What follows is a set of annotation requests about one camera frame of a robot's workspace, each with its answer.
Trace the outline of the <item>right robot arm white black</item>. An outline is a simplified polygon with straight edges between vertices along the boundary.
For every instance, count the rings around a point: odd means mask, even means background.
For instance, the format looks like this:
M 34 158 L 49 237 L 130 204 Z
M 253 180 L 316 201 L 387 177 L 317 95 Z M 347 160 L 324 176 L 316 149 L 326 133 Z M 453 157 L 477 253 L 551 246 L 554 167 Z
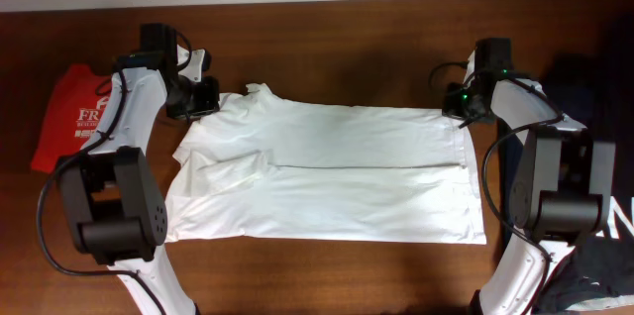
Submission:
M 615 145 L 592 139 L 541 84 L 517 71 L 511 41 L 476 42 L 461 83 L 445 92 L 442 113 L 463 127 L 503 121 L 508 132 L 488 149 L 517 139 L 523 146 L 509 193 L 509 214 L 488 207 L 511 234 L 490 280 L 469 305 L 471 314 L 528 314 L 559 262 L 607 224 Z

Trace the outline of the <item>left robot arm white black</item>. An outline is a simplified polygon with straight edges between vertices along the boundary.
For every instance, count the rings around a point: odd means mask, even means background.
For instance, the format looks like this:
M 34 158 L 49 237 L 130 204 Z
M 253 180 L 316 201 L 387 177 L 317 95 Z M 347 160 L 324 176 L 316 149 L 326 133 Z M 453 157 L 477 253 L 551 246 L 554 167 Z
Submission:
M 144 314 L 196 314 L 164 242 L 164 197 L 146 158 L 159 110 L 191 122 L 220 109 L 219 83 L 207 75 L 211 55 L 163 23 L 140 27 L 137 50 L 116 58 L 108 103 L 94 134 L 60 157 L 43 187 L 36 214 L 43 246 L 44 205 L 51 188 L 62 200 L 77 251 L 97 263 L 94 276 L 117 276 Z

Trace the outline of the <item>white t-shirt with robot print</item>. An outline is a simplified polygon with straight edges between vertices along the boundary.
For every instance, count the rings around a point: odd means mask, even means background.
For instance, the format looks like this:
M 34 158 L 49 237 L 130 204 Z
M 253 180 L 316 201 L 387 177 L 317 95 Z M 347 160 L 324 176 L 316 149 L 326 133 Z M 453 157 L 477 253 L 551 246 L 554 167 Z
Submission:
M 437 109 L 225 93 L 174 152 L 167 239 L 482 245 L 475 148 Z

